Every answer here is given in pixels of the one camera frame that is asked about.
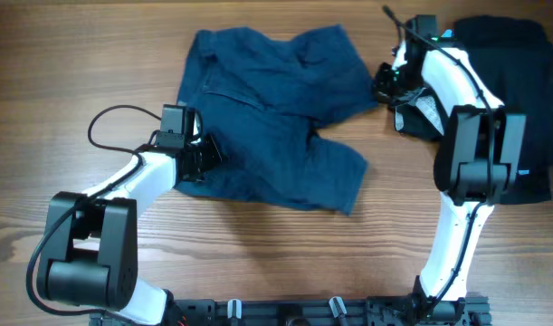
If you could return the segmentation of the navy blue denim shorts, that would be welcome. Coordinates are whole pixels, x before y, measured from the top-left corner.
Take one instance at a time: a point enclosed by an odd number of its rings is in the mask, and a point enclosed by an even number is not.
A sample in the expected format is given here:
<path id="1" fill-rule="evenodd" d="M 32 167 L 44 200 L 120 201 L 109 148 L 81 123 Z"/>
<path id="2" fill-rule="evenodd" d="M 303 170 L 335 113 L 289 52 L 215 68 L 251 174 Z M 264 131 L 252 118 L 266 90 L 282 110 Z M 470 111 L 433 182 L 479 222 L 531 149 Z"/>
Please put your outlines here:
<path id="1" fill-rule="evenodd" d="M 177 100 L 200 113 L 223 162 L 178 190 L 351 214 L 367 161 L 319 131 L 373 109 L 373 86 L 339 25 L 288 41 L 248 27 L 197 32 Z"/>

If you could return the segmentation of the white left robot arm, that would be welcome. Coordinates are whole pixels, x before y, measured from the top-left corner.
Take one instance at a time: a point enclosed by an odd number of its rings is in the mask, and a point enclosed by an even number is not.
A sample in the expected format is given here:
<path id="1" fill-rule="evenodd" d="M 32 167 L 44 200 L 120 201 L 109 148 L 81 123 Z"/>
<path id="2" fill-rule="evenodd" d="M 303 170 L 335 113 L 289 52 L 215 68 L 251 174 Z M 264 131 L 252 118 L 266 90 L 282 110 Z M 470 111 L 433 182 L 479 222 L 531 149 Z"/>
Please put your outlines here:
<path id="1" fill-rule="evenodd" d="M 56 316 L 90 315 L 128 325 L 185 325 L 171 292 L 138 277 L 138 218 L 181 183 L 221 163 L 194 108 L 164 105 L 159 129 L 128 149 L 130 162 L 95 187 L 59 192 L 26 268 L 31 302 Z"/>

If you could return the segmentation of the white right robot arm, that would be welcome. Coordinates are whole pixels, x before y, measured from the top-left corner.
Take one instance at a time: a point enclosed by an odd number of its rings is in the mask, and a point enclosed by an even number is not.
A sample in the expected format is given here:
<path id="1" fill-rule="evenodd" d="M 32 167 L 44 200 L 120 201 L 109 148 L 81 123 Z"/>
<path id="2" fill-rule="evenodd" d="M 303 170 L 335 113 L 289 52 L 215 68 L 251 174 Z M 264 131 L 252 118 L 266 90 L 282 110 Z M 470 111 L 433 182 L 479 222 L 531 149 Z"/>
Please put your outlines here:
<path id="1" fill-rule="evenodd" d="M 439 36 L 434 16 L 403 23 L 388 6 L 383 11 L 396 26 L 398 45 L 393 62 L 378 68 L 378 100 L 400 110 L 433 91 L 436 111 L 426 118 L 448 118 L 434 161 L 439 223 L 408 309 L 417 320 L 439 320 L 449 308 L 460 310 L 482 227 L 515 182 L 526 116 L 486 88 L 462 46 Z"/>

